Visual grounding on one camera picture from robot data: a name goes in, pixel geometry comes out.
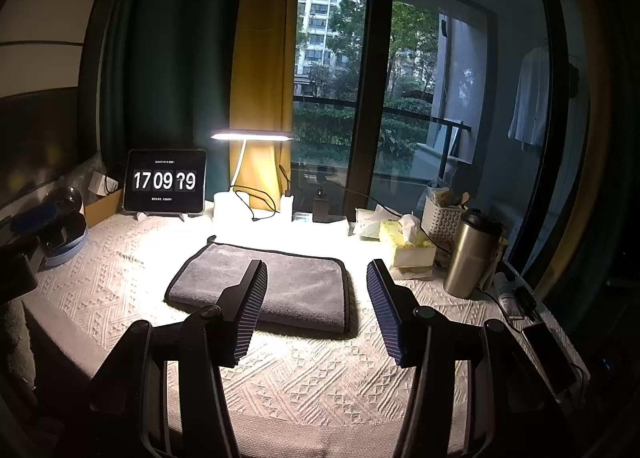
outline high-rise building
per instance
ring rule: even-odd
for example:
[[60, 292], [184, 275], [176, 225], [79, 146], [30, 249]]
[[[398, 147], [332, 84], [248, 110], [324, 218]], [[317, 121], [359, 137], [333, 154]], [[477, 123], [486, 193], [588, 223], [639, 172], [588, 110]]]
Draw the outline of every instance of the high-rise building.
[[308, 84], [308, 73], [314, 64], [331, 68], [344, 64], [346, 59], [338, 59], [326, 45], [326, 38], [335, 35], [330, 28], [330, 16], [342, 0], [298, 0], [298, 16], [302, 16], [302, 32], [307, 34], [306, 45], [297, 52], [294, 66], [295, 92], [302, 93], [302, 86]]

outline digital clock screen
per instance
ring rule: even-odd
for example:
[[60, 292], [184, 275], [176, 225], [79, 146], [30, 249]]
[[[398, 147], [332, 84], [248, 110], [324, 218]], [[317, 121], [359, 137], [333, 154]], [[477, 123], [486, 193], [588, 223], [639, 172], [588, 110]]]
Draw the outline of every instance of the digital clock screen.
[[205, 170], [201, 149], [132, 149], [124, 210], [199, 214], [204, 210]]

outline desk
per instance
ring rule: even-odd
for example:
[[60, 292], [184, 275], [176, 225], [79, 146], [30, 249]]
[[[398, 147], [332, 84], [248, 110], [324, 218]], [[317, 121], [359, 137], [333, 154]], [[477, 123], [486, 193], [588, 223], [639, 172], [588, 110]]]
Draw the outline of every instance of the desk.
[[[112, 216], [90, 230], [86, 247], [73, 260], [38, 273], [38, 288], [24, 297], [36, 327], [34, 339], [53, 342], [76, 376], [88, 380], [133, 321], [144, 318], [161, 325], [186, 317], [164, 303], [164, 291], [184, 261], [212, 234], [223, 243], [339, 258], [353, 282], [351, 315], [356, 329], [349, 337], [306, 338], [257, 330], [239, 365], [222, 369], [241, 452], [256, 458], [391, 456], [413, 371], [398, 368], [387, 356], [367, 293], [366, 266], [380, 256], [380, 244], [347, 236], [345, 224], [285, 224], [278, 215], [253, 223], [214, 224], [210, 204], [204, 216], [186, 222]], [[451, 320], [479, 325], [500, 318], [500, 311], [487, 299], [446, 294], [443, 278], [443, 272], [435, 272], [431, 281], [402, 284], [421, 304]], [[556, 320], [541, 310], [547, 325], [586, 372]], [[450, 451], [461, 449], [464, 440], [465, 374], [466, 366], [459, 363]], [[169, 417], [170, 425], [179, 430], [177, 384], [177, 366], [172, 363]], [[65, 384], [62, 372], [52, 386], [47, 389], [59, 403], [78, 389], [76, 383]]]

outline black armrest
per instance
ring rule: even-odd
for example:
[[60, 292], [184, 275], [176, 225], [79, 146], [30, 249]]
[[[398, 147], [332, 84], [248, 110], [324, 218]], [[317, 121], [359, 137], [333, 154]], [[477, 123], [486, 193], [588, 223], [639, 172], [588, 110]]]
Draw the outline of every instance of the black armrest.
[[34, 290], [44, 252], [37, 236], [25, 236], [0, 247], [0, 304]]

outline cardboard box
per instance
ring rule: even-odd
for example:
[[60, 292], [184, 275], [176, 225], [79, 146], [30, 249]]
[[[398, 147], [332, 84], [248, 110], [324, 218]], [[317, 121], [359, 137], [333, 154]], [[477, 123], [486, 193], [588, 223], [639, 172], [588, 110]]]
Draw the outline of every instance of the cardboard box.
[[86, 226], [91, 228], [122, 209], [122, 189], [84, 207]]

